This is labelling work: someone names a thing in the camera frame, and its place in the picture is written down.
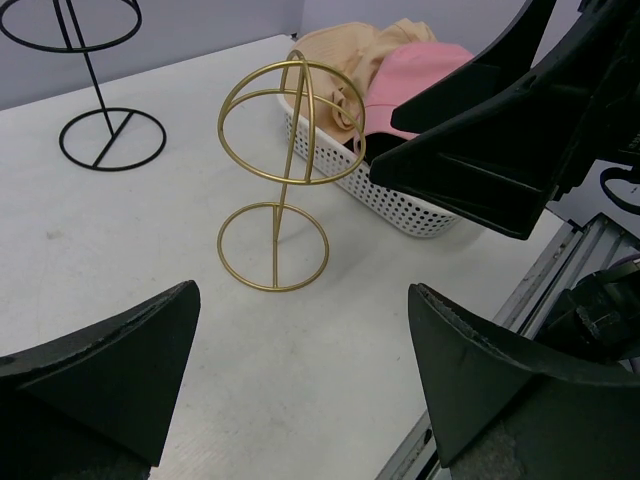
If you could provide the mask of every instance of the metal frame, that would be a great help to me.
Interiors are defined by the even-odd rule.
[[[134,11],[134,13],[136,14],[136,23],[133,26],[133,28],[126,33],[125,35],[112,40],[110,42],[106,42],[106,43],[101,43],[101,44],[97,44],[97,45],[87,45],[85,43],[84,40],[84,35],[82,34],[82,30],[80,29],[80,22],[78,21],[78,16],[76,14],[75,8],[73,6],[73,2],[72,0],[65,0],[65,3],[67,5],[67,9],[69,12],[69,16],[71,17],[71,22],[73,24],[73,29],[75,31],[78,43],[80,44],[80,46],[74,46],[71,42],[71,37],[69,35],[69,31],[67,30],[67,26],[65,24],[65,19],[64,19],[64,14],[62,12],[62,7],[60,5],[60,0],[52,0],[53,1],[53,8],[55,10],[56,13],[56,18],[58,20],[58,25],[60,27],[60,33],[62,34],[62,38],[64,39],[64,43],[65,46],[64,47],[51,47],[51,46],[47,46],[47,45],[40,45],[37,43],[33,43],[33,42],[29,42],[27,40],[21,39],[19,37],[17,37],[16,35],[14,35],[13,33],[11,33],[4,25],[4,15],[5,13],[9,10],[9,8],[15,4],[17,4],[20,0],[8,0],[7,2],[5,2],[4,4],[0,5],[0,32],[2,32],[7,38],[9,38],[10,40],[13,40],[14,42],[23,45],[25,47],[28,48],[32,48],[34,50],[40,50],[43,52],[52,52],[52,53],[81,53],[82,56],[84,57],[85,63],[87,65],[87,70],[89,70],[89,75],[91,76],[91,83],[93,85],[93,88],[96,92],[96,95],[98,97],[98,102],[100,103],[100,108],[97,110],[91,110],[89,112],[83,113],[81,115],[78,115],[77,117],[73,118],[71,121],[69,121],[62,129],[62,131],[60,132],[60,137],[58,139],[58,143],[60,145],[60,149],[62,150],[62,153],[65,155],[65,157],[67,157],[71,162],[75,163],[76,165],[79,165],[83,168],[87,168],[89,170],[95,170],[95,171],[101,171],[101,172],[120,172],[120,171],[124,171],[124,170],[132,170],[134,168],[137,167],[141,167],[142,165],[145,165],[149,162],[151,162],[152,160],[154,160],[158,155],[160,155],[160,153],[162,152],[162,150],[164,150],[164,147],[167,143],[167,132],[164,129],[164,127],[162,126],[162,124],[155,118],[152,117],[151,115],[149,115],[148,113],[145,112],[141,112],[140,110],[134,110],[131,108],[121,108],[121,107],[107,107],[105,105],[104,102],[104,98],[102,96],[102,92],[100,90],[100,86],[98,84],[98,80],[96,78],[96,74],[95,74],[95,70],[93,69],[93,64],[91,63],[91,58],[89,57],[89,53],[90,52],[96,52],[98,50],[104,50],[107,48],[111,48],[114,47],[116,45],[119,45],[121,43],[126,42],[127,40],[129,40],[131,37],[133,37],[138,30],[140,30],[140,27],[142,25],[142,11],[140,10],[140,6],[138,5],[138,1],[137,0],[119,0],[121,2],[123,2],[124,4],[128,5],[129,7],[131,7],[131,9]],[[125,119],[122,121],[122,123],[120,124],[120,126],[117,129],[114,129],[113,124],[111,122],[111,118],[109,118],[109,112],[125,112],[127,113],[127,116],[125,117]],[[69,129],[75,125],[76,123],[78,123],[79,121],[93,116],[93,115],[99,115],[102,114],[104,115],[104,119],[105,122],[107,124],[107,128],[109,129],[109,133],[111,134],[111,138],[109,139],[109,141],[106,143],[106,145],[104,146],[104,148],[102,149],[102,151],[98,154],[98,156],[96,157],[96,159],[91,162],[91,163],[87,163],[87,162],[83,162],[77,158],[75,158],[73,155],[71,155],[68,151],[68,149],[65,146],[65,139],[66,139],[66,135],[69,131]],[[131,117],[133,117],[133,115],[139,115],[141,117],[147,118],[149,120],[151,120],[153,123],[155,123],[158,128],[160,129],[160,133],[162,134],[162,140],[160,142],[160,146],[156,149],[156,151],[154,153],[152,153],[150,156],[148,156],[147,158],[140,160],[138,162],[129,164],[129,165],[123,165],[123,166],[118,166],[118,167],[102,167],[100,166],[100,163],[102,162],[102,160],[104,159],[104,157],[106,156],[107,152],[111,149],[111,147],[113,146],[114,142],[117,140],[118,136],[120,135],[120,133],[122,133],[122,130],[124,130],[124,128],[126,127],[127,123],[129,122],[129,120],[131,120]]]
[[[299,77],[297,82],[297,88],[295,90],[286,88],[287,75],[289,73],[290,67],[294,67],[294,69],[299,67]],[[344,108],[340,107],[339,105],[335,105],[334,103],[332,103],[331,101],[325,98],[322,98],[318,95],[314,95],[313,82],[311,78],[312,68],[323,70],[331,75],[334,75],[338,79],[345,82],[347,87],[350,88],[356,94],[358,105],[360,107],[360,115],[358,116],[357,120],[351,113],[347,112]],[[282,70],[282,76],[280,79],[280,88],[258,90],[258,91],[247,93],[238,97],[242,89],[244,89],[247,85],[249,85],[253,80],[255,80],[258,77],[261,77],[266,73],[269,73],[275,70]],[[284,167],[284,174],[283,176],[280,177],[277,175],[272,175],[270,173],[264,172],[254,167],[253,165],[251,165],[250,163],[242,159],[240,156],[238,156],[238,154],[236,154],[233,151],[233,149],[227,142],[227,139],[224,133],[224,123],[225,123],[225,120],[227,119],[227,116],[231,112],[231,110],[233,110],[235,107],[237,107],[238,105],[240,105],[242,102],[246,100],[249,100],[255,97],[260,97],[263,95],[283,95],[283,94],[295,95],[295,107],[293,109],[294,111],[293,111],[292,122],[291,122],[292,133],[289,138],[289,147],[287,149],[287,159]],[[296,141],[295,132],[297,131],[298,120],[300,119],[300,107],[302,105],[303,97],[306,98],[307,106],[309,109],[308,110],[309,111],[308,113],[309,115],[309,139],[308,139],[309,152],[307,155],[307,167],[305,169],[304,178],[291,178],[291,163],[293,160],[293,154],[295,152],[295,141]],[[360,138],[362,139],[362,145],[361,145],[360,155],[358,156],[358,158],[356,159],[356,161],[352,166],[335,175],[314,179],[314,178],[311,178],[311,173],[313,172],[313,161],[314,161],[315,152],[316,152],[315,101],[319,101],[321,103],[327,104],[332,108],[336,109],[345,117],[347,117],[351,121],[351,123],[354,125],[358,134],[360,135]],[[231,90],[231,92],[225,99],[224,103],[222,104],[222,108],[220,109],[220,115],[218,116],[218,138],[220,140],[220,144],[222,145],[222,148],[225,150],[225,152],[227,152],[227,154],[229,155],[229,157],[231,157],[233,161],[235,161],[238,165],[240,165],[245,170],[261,178],[271,180],[273,182],[277,182],[282,185],[280,189],[280,200],[278,202],[260,202],[260,203],[247,205],[246,207],[242,207],[241,209],[231,214],[231,216],[229,216],[220,227],[220,230],[218,232],[218,240],[217,240],[218,256],[220,257],[220,261],[222,262],[222,265],[224,266],[224,268],[236,280],[238,280],[239,282],[251,288],[255,288],[256,290],[261,290],[263,292],[292,292],[294,290],[298,290],[300,288],[303,288],[309,285],[311,282],[315,281],[322,274],[322,272],[327,266],[327,263],[329,262],[329,239],[327,237],[327,234],[322,228],[322,225],[320,225],[320,223],[316,219],[314,219],[310,214],[308,214],[307,212],[305,212],[304,210],[298,207],[294,207],[293,205],[288,205],[285,203],[286,196],[287,196],[287,189],[289,185],[313,186],[313,185],[320,185],[320,184],[335,182],[336,180],[346,177],[351,172],[355,171],[364,160],[364,155],[366,151],[366,145],[365,145],[366,142],[365,142],[364,133],[363,133],[364,123],[365,123],[364,101],[362,97],[358,94],[358,89],[353,84],[353,82],[346,75],[333,69],[328,65],[325,65],[319,62],[307,61],[304,55],[298,50],[292,50],[284,62],[278,62],[272,65],[267,65],[265,67],[262,67],[256,70],[253,73],[250,73],[245,78],[240,80],[240,82],[238,82],[238,84]],[[224,253],[223,237],[229,224],[235,218],[242,215],[243,213],[249,210],[257,209],[257,208],[273,209],[273,235],[271,239],[273,266],[272,266],[271,285],[261,285],[240,275],[229,264]],[[278,247],[279,247],[279,238],[280,238],[280,227],[282,224],[282,214],[284,213],[285,210],[289,210],[291,212],[295,212],[303,216],[316,227],[324,243],[324,258],[318,270],[316,270],[316,272],[313,275],[311,275],[309,278],[293,285],[283,286],[280,284],[279,277],[278,277]]]

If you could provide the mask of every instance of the white tabletop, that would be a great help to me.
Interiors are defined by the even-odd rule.
[[[58,149],[62,126],[95,108],[92,90],[0,112],[0,355],[182,280],[200,286],[199,327],[154,480],[374,478],[425,407],[409,284],[492,317],[561,224],[545,212],[527,242],[467,222],[416,240],[335,185],[291,188],[289,203],[329,236],[326,271],[288,294],[241,285],[218,260],[218,228],[246,204],[275,200],[279,186],[225,155],[218,111],[238,80],[290,46],[274,37],[105,84],[109,105],[155,115],[169,135],[158,159],[130,172],[91,172]],[[275,85],[274,76],[256,82]],[[135,122],[105,165],[153,149],[157,131]],[[283,123],[275,98],[252,100],[229,117],[228,138],[277,173]],[[99,118],[78,128],[69,136],[78,155],[107,138]],[[270,211],[247,214],[225,244],[259,281],[270,278],[270,226]],[[300,280],[320,261],[321,242],[286,213],[282,239],[283,279]]]

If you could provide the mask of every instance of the basket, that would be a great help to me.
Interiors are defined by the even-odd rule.
[[[293,108],[284,95],[277,95],[285,112],[285,131],[291,135]],[[309,121],[300,115],[296,133],[295,151],[307,158],[309,150]],[[324,175],[331,176],[346,170],[356,160],[356,155],[340,145],[329,135],[316,128],[316,151],[313,166]],[[460,217],[435,205],[379,187],[369,181],[369,165],[362,162],[357,170],[336,182],[382,218],[404,233],[418,238],[434,238],[453,227]]]

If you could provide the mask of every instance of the circular base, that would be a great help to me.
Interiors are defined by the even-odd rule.
[[[308,279],[300,282],[300,283],[296,283],[295,285],[289,285],[289,286],[279,286],[278,285],[278,270],[277,270],[277,265],[278,265],[278,254],[277,254],[277,240],[274,241],[274,259],[273,259],[273,265],[274,265],[274,270],[273,270],[273,278],[274,278],[274,282],[273,285],[260,285],[259,283],[254,283],[251,280],[247,280],[246,278],[244,278],[242,275],[240,275],[238,272],[236,272],[233,268],[231,268],[231,265],[229,265],[229,262],[227,262],[227,259],[224,256],[224,252],[222,251],[222,238],[224,236],[224,232],[226,231],[227,227],[229,226],[229,224],[237,217],[239,217],[240,215],[242,215],[245,212],[248,212],[249,210],[255,210],[257,208],[265,208],[265,207],[270,207],[273,209],[273,214],[274,214],[274,227],[276,224],[276,216],[277,216],[277,211],[278,211],[278,207],[280,206],[280,204],[276,203],[276,202],[260,202],[260,203],[254,203],[252,205],[247,205],[246,207],[242,207],[240,210],[238,210],[237,212],[234,212],[233,214],[231,214],[231,216],[229,218],[227,218],[224,223],[222,224],[222,226],[220,227],[220,231],[218,232],[218,256],[220,257],[220,261],[222,262],[222,265],[224,266],[224,268],[231,274],[233,275],[233,277],[238,280],[241,283],[244,283],[245,285],[251,287],[251,288],[255,288],[257,290],[262,290],[263,292],[291,292],[293,290],[298,290],[299,288],[302,287],[306,287],[307,285],[309,285],[311,282],[313,282],[316,278],[318,278],[322,272],[324,271],[324,269],[327,266],[327,263],[329,262],[329,239],[327,238],[327,234],[325,233],[324,229],[322,228],[322,226],[318,223],[318,221],[313,218],[311,215],[309,215],[307,212],[305,212],[304,210],[298,208],[298,207],[294,207],[293,205],[283,205],[283,208],[285,210],[289,210],[291,212],[296,212],[299,215],[302,215],[303,217],[305,217],[307,220],[309,220],[311,223],[313,223],[313,225],[316,227],[316,229],[318,230],[318,232],[320,232],[320,235],[322,236],[322,241],[324,242],[324,259],[322,260],[322,264],[320,265],[320,268],[318,268],[318,270],[316,271],[316,273],[314,273],[313,275],[311,275]]]
[[[98,157],[94,160],[94,162],[92,164],[81,162],[77,158],[74,158],[67,151],[67,148],[64,145],[64,140],[65,140],[65,137],[66,137],[67,133],[69,132],[69,129],[71,127],[73,127],[76,123],[78,123],[80,120],[83,120],[83,119],[85,119],[87,117],[91,117],[93,115],[98,115],[98,114],[106,115],[108,112],[125,112],[125,113],[128,113],[128,115],[124,118],[124,120],[122,121],[120,126],[117,128],[117,130],[115,130],[113,132],[113,135],[111,136],[111,138],[109,139],[107,144],[104,146],[104,148],[102,149],[102,151],[100,152],[100,154],[98,155]],[[120,133],[122,133],[122,130],[124,130],[124,127],[127,125],[129,120],[131,120],[131,117],[133,117],[134,115],[140,115],[142,117],[148,118],[149,120],[151,120],[153,123],[155,123],[158,126],[158,128],[160,129],[160,132],[162,133],[162,142],[160,143],[160,146],[158,147],[158,149],[151,156],[149,156],[149,157],[145,158],[144,160],[141,160],[141,161],[139,161],[137,163],[132,163],[131,165],[122,165],[122,166],[119,166],[119,167],[101,167],[100,166],[100,162],[102,162],[103,158],[105,157],[105,155],[107,154],[107,152],[109,151],[111,146],[114,144],[114,142],[118,138],[118,135],[120,135]],[[102,109],[91,110],[90,112],[86,112],[86,113],[83,113],[82,115],[78,115],[77,117],[75,117],[73,120],[71,120],[69,123],[67,123],[64,126],[64,128],[62,129],[62,131],[60,132],[59,144],[60,144],[60,149],[62,150],[62,153],[64,153],[64,156],[67,157],[69,160],[71,160],[76,165],[79,165],[79,166],[81,166],[83,168],[88,168],[89,170],[95,170],[95,171],[98,171],[98,172],[123,172],[125,170],[133,170],[134,168],[141,167],[142,165],[145,165],[145,164],[149,163],[150,161],[155,159],[158,155],[160,155],[162,150],[164,150],[165,145],[167,144],[167,132],[164,129],[164,127],[162,126],[162,124],[157,119],[155,119],[154,117],[149,115],[148,113],[141,112],[140,110],[134,110],[132,108],[110,107],[110,108],[106,108],[104,110],[102,110]]]

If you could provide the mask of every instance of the beige cap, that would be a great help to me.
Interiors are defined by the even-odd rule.
[[[397,47],[411,42],[435,41],[431,29],[422,22],[403,19],[384,30],[365,23],[346,23],[311,32],[298,40],[292,50],[299,50],[307,60],[325,63],[347,75],[364,98],[382,60]],[[298,67],[289,69],[286,87],[296,89]],[[319,69],[311,69],[315,95],[326,98],[357,117],[360,112],[355,94],[337,77]],[[293,106],[295,97],[287,95]],[[353,125],[335,109],[315,102],[316,126],[341,144],[355,134]],[[308,118],[306,102],[302,102],[302,115]]]

